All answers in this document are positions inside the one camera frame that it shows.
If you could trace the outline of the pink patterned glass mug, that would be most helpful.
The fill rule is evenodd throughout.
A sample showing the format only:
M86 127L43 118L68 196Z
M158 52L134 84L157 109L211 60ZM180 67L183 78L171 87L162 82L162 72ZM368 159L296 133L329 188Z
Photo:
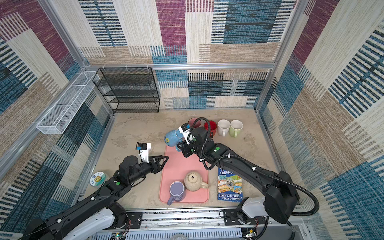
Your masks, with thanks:
M201 126L202 121L197 120L197 118L191 118L191 119L189 119L188 123L189 123L190 127L194 126L194 128L198 128Z

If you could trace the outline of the beige speckled ceramic mug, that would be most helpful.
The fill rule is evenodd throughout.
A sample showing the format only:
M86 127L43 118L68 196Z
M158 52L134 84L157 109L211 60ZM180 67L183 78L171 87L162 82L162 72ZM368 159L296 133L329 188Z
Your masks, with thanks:
M203 181L201 174L196 171L191 171L185 176L184 185L191 192L209 188L209 185Z

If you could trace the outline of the light green ceramic mug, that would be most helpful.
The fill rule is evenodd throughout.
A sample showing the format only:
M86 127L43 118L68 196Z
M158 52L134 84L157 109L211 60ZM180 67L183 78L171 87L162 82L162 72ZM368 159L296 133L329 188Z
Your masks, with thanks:
M233 120L230 122L230 129L229 129L229 134L231 137L233 138L237 138L242 129L243 129L244 125L241 121L239 120Z

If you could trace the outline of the pink plastic tray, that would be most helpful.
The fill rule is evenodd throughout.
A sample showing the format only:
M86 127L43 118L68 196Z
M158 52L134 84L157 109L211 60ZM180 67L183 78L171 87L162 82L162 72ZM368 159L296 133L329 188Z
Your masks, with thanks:
M203 182L209 182L209 173L199 162L199 157L195 154L185 158L182 152L178 152L175 147L166 146L166 156L169 157L165 167L162 170L162 178L160 185L159 199L162 203L166 203L171 194L170 186L173 182L184 182L189 172L198 172ZM209 189L201 188L195 192L186 190L186 197L181 201L185 204L203 204L209 200Z

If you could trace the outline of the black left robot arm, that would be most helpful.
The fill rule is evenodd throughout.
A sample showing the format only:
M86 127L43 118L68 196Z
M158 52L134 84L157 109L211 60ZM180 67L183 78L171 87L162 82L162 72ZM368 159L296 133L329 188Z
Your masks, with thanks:
M168 156L150 157L140 163L136 156L124 158L114 175L93 194L69 209L46 220L31 221L23 240L85 240L95 233L114 227L128 226L128 215L118 200L127 194L134 183L146 175L161 172Z

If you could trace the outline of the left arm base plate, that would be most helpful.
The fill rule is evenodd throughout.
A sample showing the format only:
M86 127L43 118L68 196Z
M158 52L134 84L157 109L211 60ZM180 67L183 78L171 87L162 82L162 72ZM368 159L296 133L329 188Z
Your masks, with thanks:
M143 212L127 212L123 215L123 230L139 229L142 224Z

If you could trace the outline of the aluminium front rail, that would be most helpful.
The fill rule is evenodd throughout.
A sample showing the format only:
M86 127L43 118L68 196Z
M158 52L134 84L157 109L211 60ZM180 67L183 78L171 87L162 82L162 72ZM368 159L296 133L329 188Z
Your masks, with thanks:
M113 227L101 230L85 240L314 240L312 227L305 218L291 217L280 224L266 217L264 225L226 226L221 208L184 208L130 210L143 212L139 229Z

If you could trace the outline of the purple ceramic mug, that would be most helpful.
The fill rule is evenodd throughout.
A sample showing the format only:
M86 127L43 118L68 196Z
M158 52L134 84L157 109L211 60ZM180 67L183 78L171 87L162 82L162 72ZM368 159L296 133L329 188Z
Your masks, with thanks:
M186 188L180 181L175 181L170 186L170 198L167 204L170 206L173 202L180 202L186 196Z

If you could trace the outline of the white ceramic mug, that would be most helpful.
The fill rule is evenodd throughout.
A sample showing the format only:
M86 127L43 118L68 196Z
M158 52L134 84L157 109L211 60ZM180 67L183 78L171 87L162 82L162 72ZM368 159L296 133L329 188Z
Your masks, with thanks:
M231 123L228 120L219 120L218 123L218 134L222 137L225 137L229 133Z

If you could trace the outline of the blue treehouse paperback book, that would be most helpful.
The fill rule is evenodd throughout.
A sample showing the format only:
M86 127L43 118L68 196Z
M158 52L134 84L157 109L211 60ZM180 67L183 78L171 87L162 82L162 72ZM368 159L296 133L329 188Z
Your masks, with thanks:
M240 203L243 200L242 178L231 171L218 168L218 194L219 201Z

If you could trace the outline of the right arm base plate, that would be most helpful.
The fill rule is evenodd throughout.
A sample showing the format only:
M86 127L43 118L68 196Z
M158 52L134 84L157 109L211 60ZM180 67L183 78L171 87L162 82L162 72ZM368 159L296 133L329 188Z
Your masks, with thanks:
M237 215L236 209L224 209L219 212L219 216L224 219L226 226L235 225L264 225L266 223L266 217L258 216L255 218L248 218L244 221L240 220Z

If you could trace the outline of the round tape roll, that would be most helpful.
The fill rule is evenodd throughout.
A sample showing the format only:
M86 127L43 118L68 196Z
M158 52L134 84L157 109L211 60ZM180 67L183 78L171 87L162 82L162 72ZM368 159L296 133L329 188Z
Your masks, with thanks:
M90 178L90 185L95 188L99 188L106 180L107 175L104 172L96 172Z

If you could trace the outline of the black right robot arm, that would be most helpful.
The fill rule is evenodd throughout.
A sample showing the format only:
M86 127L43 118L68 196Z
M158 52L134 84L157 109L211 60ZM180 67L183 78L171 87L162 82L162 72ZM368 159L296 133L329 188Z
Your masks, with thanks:
M215 143L208 131L199 127L179 127L183 140L177 143L184 157L195 154L206 170L224 168L250 183L262 194L262 198L244 198L238 207L237 218L248 224L255 217L269 216L280 224L286 224L300 199L291 177L281 171L275 173L263 169L240 157L228 146Z

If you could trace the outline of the blue ceramic mug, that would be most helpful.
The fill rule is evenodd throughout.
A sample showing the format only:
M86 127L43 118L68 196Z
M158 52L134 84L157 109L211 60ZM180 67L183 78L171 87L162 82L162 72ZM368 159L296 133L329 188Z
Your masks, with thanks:
M178 129L169 131L164 137L164 141L169 147L176 147L177 144L182 143L183 140L184 135Z

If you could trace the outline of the red ceramic mug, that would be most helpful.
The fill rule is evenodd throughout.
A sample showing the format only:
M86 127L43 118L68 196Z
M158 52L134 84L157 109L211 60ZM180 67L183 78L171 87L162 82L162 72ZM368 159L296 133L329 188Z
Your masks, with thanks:
M213 138L217 131L217 123L215 121L208 121L204 123L204 128L208 130L210 127L210 137Z

